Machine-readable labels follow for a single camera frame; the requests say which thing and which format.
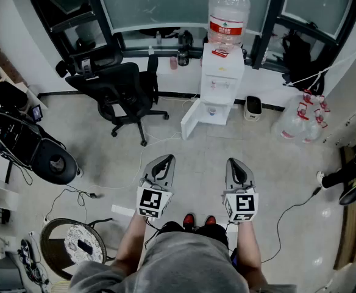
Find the patterned seat cushion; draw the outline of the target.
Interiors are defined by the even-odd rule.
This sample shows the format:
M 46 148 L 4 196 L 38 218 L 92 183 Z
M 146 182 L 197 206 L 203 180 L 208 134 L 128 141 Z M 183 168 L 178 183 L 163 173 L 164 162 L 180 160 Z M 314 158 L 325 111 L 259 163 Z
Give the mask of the patterned seat cushion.
M 79 239 L 93 247 L 92 255 L 88 255 L 77 246 Z M 75 264 L 80 264 L 84 261 L 94 261 L 98 263 L 103 263 L 104 261 L 102 247 L 96 236 L 83 225 L 73 225 L 69 228 L 64 240 L 64 245 L 71 260 Z

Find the large frosted glass window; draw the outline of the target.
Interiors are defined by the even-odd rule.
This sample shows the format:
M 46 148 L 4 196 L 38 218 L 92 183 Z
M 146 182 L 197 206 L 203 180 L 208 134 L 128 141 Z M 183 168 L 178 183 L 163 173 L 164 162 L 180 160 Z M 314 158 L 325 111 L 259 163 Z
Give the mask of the large frosted glass window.
M 101 0 L 111 32 L 169 26 L 207 27 L 208 0 Z M 250 0 L 250 33 L 262 32 L 269 0 Z

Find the round wicker chair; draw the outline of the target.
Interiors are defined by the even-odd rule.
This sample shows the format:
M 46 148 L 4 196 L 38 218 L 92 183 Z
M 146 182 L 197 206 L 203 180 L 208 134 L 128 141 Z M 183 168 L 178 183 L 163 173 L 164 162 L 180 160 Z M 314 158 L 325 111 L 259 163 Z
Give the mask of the round wicker chair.
M 69 254 L 65 249 L 64 240 L 69 228 L 73 225 L 80 224 L 85 226 L 89 231 L 91 231 L 96 236 L 98 242 L 100 243 L 104 256 L 104 261 L 101 264 L 104 264 L 109 261 L 113 261 L 113 258 L 109 257 L 107 254 L 107 249 L 104 241 L 102 240 L 101 236 L 94 228 L 95 225 L 98 223 L 110 222 L 112 220 L 113 220 L 112 218 L 95 220 L 94 222 L 91 222 L 89 224 L 81 223 L 76 220 L 65 219 L 65 218 L 58 218 L 58 219 L 51 220 L 47 225 L 44 226 L 40 234 L 40 250 L 43 259 L 45 260 L 49 268 L 56 275 L 60 276 L 65 280 L 70 280 L 73 276 L 69 272 L 67 272 L 66 269 L 78 264 L 75 264 L 71 260 Z M 52 232 L 60 226 L 67 227 L 65 237 L 52 238 L 51 237 Z

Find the white water dispenser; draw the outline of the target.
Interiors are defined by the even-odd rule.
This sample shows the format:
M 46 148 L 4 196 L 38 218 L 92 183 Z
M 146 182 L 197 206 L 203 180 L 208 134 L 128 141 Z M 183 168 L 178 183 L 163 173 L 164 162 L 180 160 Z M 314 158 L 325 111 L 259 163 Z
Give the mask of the white water dispenser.
M 244 74 L 244 58 L 241 48 L 234 48 L 229 52 L 226 58 L 212 54 L 212 50 L 217 49 L 211 43 L 205 43 L 202 56 L 202 73 L 201 73 L 201 96 L 204 95 L 223 95 L 231 98 L 237 97 L 237 91 L 240 88 Z M 211 82 L 216 82 L 216 88 L 212 90 Z M 226 89 L 225 83 L 230 82 L 231 86 Z M 202 111 L 199 121 L 201 123 L 213 125 L 225 125 L 229 112 L 233 106 L 217 105 L 205 103 L 202 101 Z M 216 114 L 211 116 L 208 112 L 209 107 L 216 108 Z

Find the white drip tray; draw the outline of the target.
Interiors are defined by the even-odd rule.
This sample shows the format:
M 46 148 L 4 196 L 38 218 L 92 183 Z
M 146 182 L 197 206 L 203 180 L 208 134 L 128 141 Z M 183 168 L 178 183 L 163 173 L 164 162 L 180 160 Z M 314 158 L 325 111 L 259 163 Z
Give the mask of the white drip tray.
M 231 105 L 234 103 L 235 99 L 230 96 L 219 96 L 219 95 L 204 95 L 201 96 L 201 100 L 205 103 L 217 104 L 217 105 Z

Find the black mesh office chair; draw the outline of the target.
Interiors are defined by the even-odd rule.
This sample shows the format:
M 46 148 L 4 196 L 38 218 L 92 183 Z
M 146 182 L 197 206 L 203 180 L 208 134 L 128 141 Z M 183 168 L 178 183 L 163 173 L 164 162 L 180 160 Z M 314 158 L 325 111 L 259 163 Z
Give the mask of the black mesh office chair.
M 145 147 L 147 141 L 141 119 L 146 115 L 162 115 L 164 120 L 169 119 L 166 111 L 152 109 L 159 99 L 157 68 L 158 57 L 151 54 L 146 71 L 128 62 L 102 68 L 91 76 L 68 76 L 66 82 L 97 102 L 101 117 L 115 126 L 112 137 L 117 136 L 122 126 L 135 123 L 141 135 L 140 144 Z

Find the person's left forearm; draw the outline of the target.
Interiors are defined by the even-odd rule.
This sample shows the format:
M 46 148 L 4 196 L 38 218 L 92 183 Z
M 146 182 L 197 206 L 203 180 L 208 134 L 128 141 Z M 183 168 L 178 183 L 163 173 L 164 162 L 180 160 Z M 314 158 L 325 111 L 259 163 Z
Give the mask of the person's left forearm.
M 119 244 L 113 267 L 117 267 L 129 276 L 137 271 L 141 259 L 144 236 L 146 232 L 146 217 L 135 213 Z

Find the narrow frosted glass window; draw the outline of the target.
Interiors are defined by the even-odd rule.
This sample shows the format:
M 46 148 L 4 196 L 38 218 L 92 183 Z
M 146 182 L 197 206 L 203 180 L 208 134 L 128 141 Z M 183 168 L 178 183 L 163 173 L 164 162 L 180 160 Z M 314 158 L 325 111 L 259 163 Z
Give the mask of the narrow frosted glass window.
M 282 15 L 337 38 L 352 0 L 285 0 Z

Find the black round seat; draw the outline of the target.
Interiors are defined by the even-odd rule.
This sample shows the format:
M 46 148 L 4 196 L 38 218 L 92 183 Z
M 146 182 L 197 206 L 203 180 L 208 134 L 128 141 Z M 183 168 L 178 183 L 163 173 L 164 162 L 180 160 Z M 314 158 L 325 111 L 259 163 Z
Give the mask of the black round seat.
M 50 139 L 42 139 L 31 163 L 32 171 L 43 180 L 69 184 L 76 176 L 76 160 L 62 146 Z

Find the person's black shorts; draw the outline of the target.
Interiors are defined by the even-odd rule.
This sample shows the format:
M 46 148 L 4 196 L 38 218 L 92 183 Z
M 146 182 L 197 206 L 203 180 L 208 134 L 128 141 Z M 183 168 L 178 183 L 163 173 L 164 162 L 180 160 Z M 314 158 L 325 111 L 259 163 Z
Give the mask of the person's black shorts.
M 163 233 L 170 233 L 170 232 L 180 232 L 186 234 L 197 234 L 201 236 L 205 236 L 223 243 L 226 247 L 229 246 L 226 230 L 219 224 L 209 224 L 204 225 L 200 228 L 195 230 L 185 230 L 182 226 L 180 226 L 177 222 L 167 222 L 165 223 L 157 235 Z

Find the empty clear water jug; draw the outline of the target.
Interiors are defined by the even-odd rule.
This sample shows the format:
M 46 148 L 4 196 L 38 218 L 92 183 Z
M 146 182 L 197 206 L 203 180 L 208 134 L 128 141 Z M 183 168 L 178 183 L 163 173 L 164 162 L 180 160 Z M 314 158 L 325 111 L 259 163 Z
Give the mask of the empty clear water jug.
M 317 140 L 327 126 L 323 115 L 314 116 L 306 124 L 305 131 L 302 133 L 302 143 L 312 143 Z
M 308 105 L 305 102 L 292 102 L 272 125 L 273 136 L 282 140 L 294 140 L 306 129 Z
M 306 105 L 307 107 L 313 106 L 314 105 L 314 97 L 313 97 L 311 91 L 304 90 L 302 92 L 302 94 L 293 97 L 290 100 L 289 106 L 290 107 L 295 106 L 296 108 L 298 108 L 299 103 L 302 103 L 302 104 Z
M 329 109 L 329 105 L 326 101 L 325 96 L 320 95 L 320 96 L 316 96 L 316 100 L 317 100 L 317 107 L 315 110 L 319 110 L 320 114 L 322 115 L 329 115 L 330 114 L 330 109 Z

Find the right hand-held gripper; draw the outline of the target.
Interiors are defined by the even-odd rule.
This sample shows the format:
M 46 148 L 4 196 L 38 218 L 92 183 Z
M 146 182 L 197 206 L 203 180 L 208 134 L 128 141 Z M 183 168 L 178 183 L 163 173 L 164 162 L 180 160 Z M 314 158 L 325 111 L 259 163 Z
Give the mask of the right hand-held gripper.
M 255 192 L 254 174 L 251 169 L 235 158 L 226 163 L 226 191 L 223 205 L 230 222 L 251 222 L 258 212 L 258 193 Z

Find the white trash bin black liner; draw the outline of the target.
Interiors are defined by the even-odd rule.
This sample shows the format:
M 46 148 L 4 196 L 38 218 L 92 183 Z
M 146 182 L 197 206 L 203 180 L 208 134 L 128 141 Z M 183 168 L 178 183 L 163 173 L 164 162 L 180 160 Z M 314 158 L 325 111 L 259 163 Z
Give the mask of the white trash bin black liner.
M 247 121 L 258 121 L 262 114 L 262 102 L 256 96 L 247 96 L 244 105 L 244 118 Z

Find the black robot machine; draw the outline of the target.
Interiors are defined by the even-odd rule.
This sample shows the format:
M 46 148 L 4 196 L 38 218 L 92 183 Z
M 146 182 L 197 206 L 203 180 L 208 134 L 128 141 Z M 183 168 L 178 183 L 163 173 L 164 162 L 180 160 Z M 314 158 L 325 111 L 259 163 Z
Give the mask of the black robot machine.
M 28 105 L 27 93 L 0 81 L 0 155 L 31 170 L 43 129 L 27 114 Z

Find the brown wooden panel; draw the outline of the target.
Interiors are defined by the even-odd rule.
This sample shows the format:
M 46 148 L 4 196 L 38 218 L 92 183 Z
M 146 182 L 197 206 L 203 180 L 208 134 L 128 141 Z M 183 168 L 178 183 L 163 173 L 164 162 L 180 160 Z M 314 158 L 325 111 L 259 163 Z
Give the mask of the brown wooden panel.
M 356 262 L 356 201 L 342 207 L 343 221 L 334 270 L 340 270 Z

